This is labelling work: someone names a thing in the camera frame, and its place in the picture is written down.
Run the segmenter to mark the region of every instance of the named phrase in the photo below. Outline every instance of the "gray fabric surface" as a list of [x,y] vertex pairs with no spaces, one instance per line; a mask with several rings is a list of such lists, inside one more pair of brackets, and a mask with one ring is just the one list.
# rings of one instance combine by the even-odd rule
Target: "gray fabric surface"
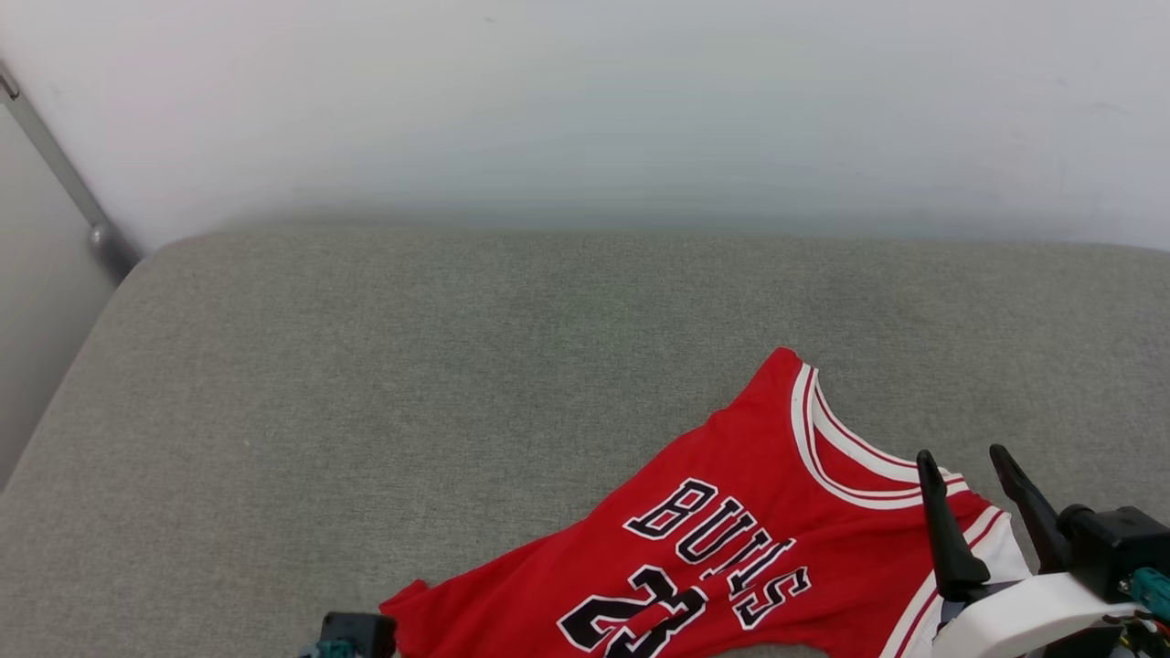
[[583,516],[777,345],[1002,505],[993,441],[1058,507],[1170,520],[1168,296],[1170,255],[1112,247],[188,240],[117,292],[0,496],[0,656],[290,656]]

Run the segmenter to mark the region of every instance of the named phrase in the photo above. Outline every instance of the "printed number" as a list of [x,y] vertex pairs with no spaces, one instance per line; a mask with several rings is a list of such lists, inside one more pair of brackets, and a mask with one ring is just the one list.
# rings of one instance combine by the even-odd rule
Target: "printed number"
[[[670,638],[707,610],[707,595],[698,588],[679,592],[670,577],[659,567],[644,566],[628,578],[642,598],[591,596],[557,622],[560,632],[581,651],[592,651],[607,637],[605,658],[654,658]],[[663,605],[670,617],[641,637],[622,625],[639,612]]]
[[735,614],[739,617],[739,625],[743,626],[743,630],[755,629],[769,612],[784,605],[786,601],[784,596],[785,584],[787,584],[787,596],[797,596],[807,591],[812,587],[808,583],[808,568],[801,567],[796,571],[768,581],[763,587],[764,601],[759,601],[759,596],[751,592],[734,604]]

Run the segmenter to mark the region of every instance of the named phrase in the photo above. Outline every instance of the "jersey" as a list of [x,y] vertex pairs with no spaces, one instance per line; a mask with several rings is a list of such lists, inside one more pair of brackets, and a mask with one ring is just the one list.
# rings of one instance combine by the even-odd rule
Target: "jersey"
[[[943,472],[992,581],[1027,577],[1009,514]],[[385,602],[406,658],[698,658],[762,643],[923,658],[937,630],[911,461],[849,432],[787,349],[585,519]]]

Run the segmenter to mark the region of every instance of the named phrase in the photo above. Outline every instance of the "jersey neckline trim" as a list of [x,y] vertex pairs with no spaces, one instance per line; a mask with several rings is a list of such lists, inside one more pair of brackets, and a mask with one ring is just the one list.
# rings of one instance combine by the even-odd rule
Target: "jersey neckline trim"
[[[792,385],[790,405],[797,451],[813,480],[828,493],[858,507],[901,509],[921,505],[922,492],[918,489],[918,473],[914,462],[885,453],[846,429],[825,402],[817,375],[815,368],[801,364]],[[820,432],[833,447],[875,475],[910,486],[897,491],[865,491],[833,480],[817,452],[815,432]],[[945,471],[942,473],[947,482],[947,495],[968,491],[962,475]]]

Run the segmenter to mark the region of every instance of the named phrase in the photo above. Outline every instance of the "jersey armhole trim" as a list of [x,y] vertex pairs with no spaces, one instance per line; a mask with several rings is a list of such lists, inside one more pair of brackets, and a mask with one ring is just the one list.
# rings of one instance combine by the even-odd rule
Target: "jersey armhole trim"
[[[963,536],[971,553],[987,564],[991,582],[1019,581],[1032,575],[1012,536],[1011,514],[1007,512],[987,506]],[[930,658],[942,606],[943,598],[938,596],[931,567],[878,658]]]

